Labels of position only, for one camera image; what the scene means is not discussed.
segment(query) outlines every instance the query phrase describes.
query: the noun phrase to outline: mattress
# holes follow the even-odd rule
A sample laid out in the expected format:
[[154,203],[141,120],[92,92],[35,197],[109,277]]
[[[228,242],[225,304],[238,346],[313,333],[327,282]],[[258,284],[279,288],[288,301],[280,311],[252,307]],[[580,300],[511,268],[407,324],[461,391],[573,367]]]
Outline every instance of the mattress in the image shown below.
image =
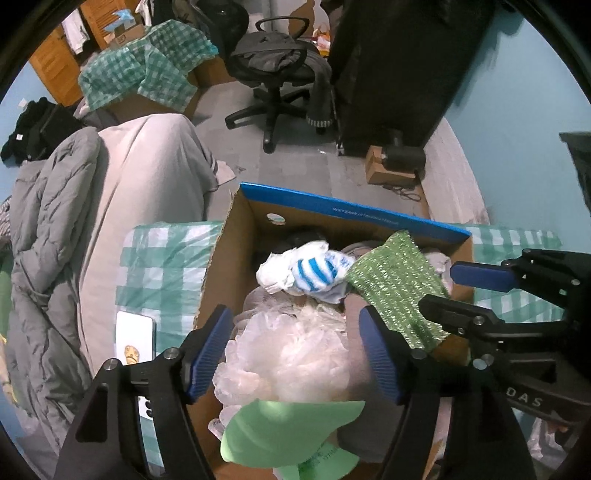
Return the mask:
[[115,286],[126,235],[137,225],[198,222],[216,163],[183,115],[149,115],[102,130],[88,249],[79,279],[82,355],[95,374],[115,356]]

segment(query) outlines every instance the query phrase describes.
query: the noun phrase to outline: chair wheel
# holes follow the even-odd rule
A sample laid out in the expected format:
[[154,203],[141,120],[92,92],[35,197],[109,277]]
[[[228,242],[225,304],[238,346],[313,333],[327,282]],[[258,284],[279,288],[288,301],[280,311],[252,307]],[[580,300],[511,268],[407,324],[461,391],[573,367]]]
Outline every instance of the chair wheel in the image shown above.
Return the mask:
[[262,143],[263,152],[273,153],[275,151],[275,144],[271,141],[265,141],[265,140],[263,140],[263,143]]

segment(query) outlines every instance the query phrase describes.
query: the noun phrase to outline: wooden cabinet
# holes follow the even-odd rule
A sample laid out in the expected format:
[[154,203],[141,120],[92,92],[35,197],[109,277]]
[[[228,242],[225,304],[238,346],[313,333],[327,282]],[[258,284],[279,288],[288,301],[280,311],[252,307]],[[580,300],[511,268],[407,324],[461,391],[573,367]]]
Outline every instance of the wooden cabinet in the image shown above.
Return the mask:
[[[82,15],[90,27],[89,34],[101,50],[107,48],[105,27],[116,20],[113,12],[129,8],[132,12],[139,0],[86,0]],[[49,93],[62,105],[72,105],[82,98],[78,85],[80,67],[68,46],[64,29],[57,27],[29,59]]]
[[29,62],[56,102],[68,106],[82,98],[78,85],[80,67],[61,25],[51,32]]
[[105,31],[105,27],[116,20],[113,13],[125,8],[129,8],[133,13],[138,3],[139,0],[86,0],[80,6],[82,15],[101,50],[107,48],[105,37],[108,32]]

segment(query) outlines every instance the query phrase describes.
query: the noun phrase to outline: blue striped cloth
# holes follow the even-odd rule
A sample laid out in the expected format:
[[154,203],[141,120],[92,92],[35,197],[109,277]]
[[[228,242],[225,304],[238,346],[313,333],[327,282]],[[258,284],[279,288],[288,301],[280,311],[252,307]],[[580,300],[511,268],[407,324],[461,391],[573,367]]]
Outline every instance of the blue striped cloth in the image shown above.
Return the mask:
[[334,250],[313,258],[300,259],[291,269],[295,286],[306,293],[330,290],[345,279],[355,259]]

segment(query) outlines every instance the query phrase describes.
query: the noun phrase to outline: green glitter glove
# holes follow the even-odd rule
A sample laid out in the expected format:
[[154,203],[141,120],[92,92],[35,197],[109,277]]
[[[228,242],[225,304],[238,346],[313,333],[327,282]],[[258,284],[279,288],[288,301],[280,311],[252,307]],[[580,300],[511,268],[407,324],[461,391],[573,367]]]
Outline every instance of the green glitter glove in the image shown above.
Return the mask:
[[418,301],[426,294],[444,297],[446,290],[406,230],[362,256],[346,278],[411,348],[431,351],[448,335],[418,311]]

